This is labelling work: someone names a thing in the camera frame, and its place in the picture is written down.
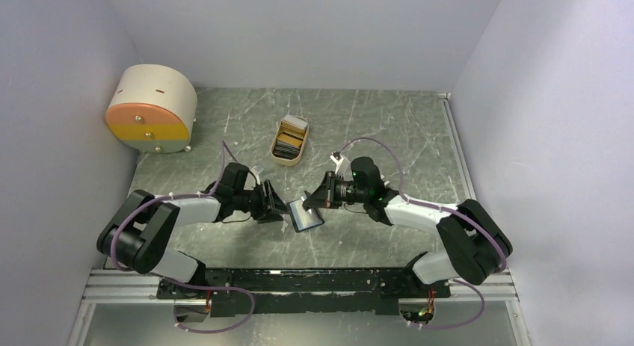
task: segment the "stack of cards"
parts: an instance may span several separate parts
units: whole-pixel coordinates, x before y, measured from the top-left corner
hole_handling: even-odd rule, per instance
[[[307,128],[307,121],[287,114],[280,124],[273,146],[273,155],[288,160],[297,158],[300,155]]]

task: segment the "yellow stripe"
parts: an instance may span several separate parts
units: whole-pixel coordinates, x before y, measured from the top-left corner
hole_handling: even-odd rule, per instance
[[[189,131],[184,124],[111,124],[110,130],[121,140],[188,140]]]

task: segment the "floor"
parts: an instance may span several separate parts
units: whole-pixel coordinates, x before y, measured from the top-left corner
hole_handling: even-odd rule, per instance
[[[198,191],[213,182],[221,166],[224,139],[247,166],[264,167],[285,202],[318,187],[333,170],[329,155],[345,140],[372,136],[390,145],[407,174],[405,192],[440,203],[466,197],[443,106],[436,93],[382,90],[203,89],[198,90],[197,122],[190,153],[140,155],[131,190],[153,194]],[[301,162],[275,164],[269,154],[277,125],[286,114],[306,118],[310,136]],[[350,159],[371,156],[394,185],[394,161],[380,146],[355,143]],[[241,220],[244,215],[230,219]],[[296,233],[283,223],[205,223],[174,230],[170,246],[208,267],[308,268],[403,266],[439,247],[424,232],[378,224],[344,210],[323,213],[326,224]]]

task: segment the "metal bracket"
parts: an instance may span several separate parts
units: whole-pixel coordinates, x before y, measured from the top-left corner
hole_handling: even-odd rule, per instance
[[[90,277],[88,278],[86,289],[84,290],[84,295],[81,300],[81,306],[79,309],[79,314],[77,315],[77,319],[75,322],[75,326],[71,333],[71,337],[69,339],[69,344],[71,346],[79,346],[82,345],[83,339],[87,333],[87,329],[90,326],[92,314],[95,310],[95,306],[97,305],[174,305],[174,306],[186,306],[188,308],[201,310],[200,307],[204,307],[205,298],[193,298],[193,299],[158,299],[156,297],[159,283],[161,280],[158,277],[150,276],[150,275],[138,275],[135,273],[123,273],[117,270],[93,270],[90,273]],[[480,299],[478,295],[473,293],[473,290],[467,288],[466,286],[462,286],[456,282],[449,281],[446,283],[447,287],[451,290],[451,296],[447,298],[437,298],[436,303],[479,303]],[[513,312],[510,312],[511,316],[510,321],[513,325],[514,331],[517,328],[516,338],[518,345],[528,345],[526,341],[528,340],[526,337],[526,333],[524,332],[526,328],[523,326],[523,318],[521,316],[521,310],[519,309],[519,303],[517,299],[517,293],[515,291],[515,287],[513,284],[513,279],[511,278],[508,270],[503,271],[500,274],[494,274],[488,277],[482,285],[478,286],[478,290],[484,295],[487,301],[506,301],[509,305],[514,306]],[[288,295],[289,293],[260,293],[258,291],[254,292],[254,295],[269,295],[268,303],[276,303],[278,300],[284,300],[284,295]],[[299,300],[301,295],[301,299],[308,297],[311,293],[295,293],[295,296],[291,296],[289,301]],[[314,297],[320,297],[316,299],[321,302],[330,302],[334,300],[337,303],[347,302],[348,296],[350,293],[334,293],[334,292],[322,292],[322,293],[313,293]],[[396,301],[398,303],[397,307],[405,306],[407,304],[421,304],[426,302],[427,295],[424,297],[412,297],[412,298],[399,298],[399,299],[380,299],[378,294],[366,293],[371,298],[369,302],[373,302],[376,300],[387,300],[387,302]],[[266,297],[262,297],[259,301],[256,302],[256,308],[259,306],[264,306],[267,303]],[[212,301],[212,314],[215,313],[224,313],[227,315],[231,315],[231,312],[235,312],[236,308],[231,305],[227,305],[227,311],[223,311],[223,303],[216,301],[213,303]],[[381,308],[376,309],[376,314],[382,315]],[[310,308],[304,308],[298,312],[310,312]]]
[[[447,100],[451,100],[451,98],[452,98],[452,93],[451,93],[451,92],[438,93],[438,98],[440,98],[440,99],[447,99]]]
[[[249,290],[256,299],[256,314],[372,311],[399,315],[398,299],[450,296],[449,284],[417,282],[404,268],[328,269],[208,269],[212,286]],[[167,281],[158,284],[159,300],[205,299],[207,293],[186,291]],[[211,296],[212,317],[247,313],[250,299],[238,292],[217,291]]]

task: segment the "wooden tray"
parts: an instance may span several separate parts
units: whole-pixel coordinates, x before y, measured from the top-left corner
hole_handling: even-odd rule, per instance
[[[294,116],[294,117],[299,118],[300,120],[304,120],[304,121],[306,121],[308,123],[306,118],[302,118],[302,117],[298,117],[298,116]],[[277,127],[277,133],[275,134],[275,137],[273,137],[273,143],[271,143],[271,157],[273,157],[273,161],[275,163],[286,165],[286,166],[289,166],[289,167],[299,163],[299,161],[301,159],[301,155],[304,154],[304,147],[306,146],[306,143],[308,142],[308,131],[309,131],[309,129],[310,129],[310,125],[308,125],[306,127],[306,133],[304,134],[304,140],[301,142],[301,148],[299,149],[299,154],[298,154],[297,157],[295,157],[294,159],[278,158],[275,155],[273,155],[273,149],[275,148],[275,141],[277,141],[277,136],[280,135],[280,133],[282,132],[282,123],[280,123],[280,125]]]

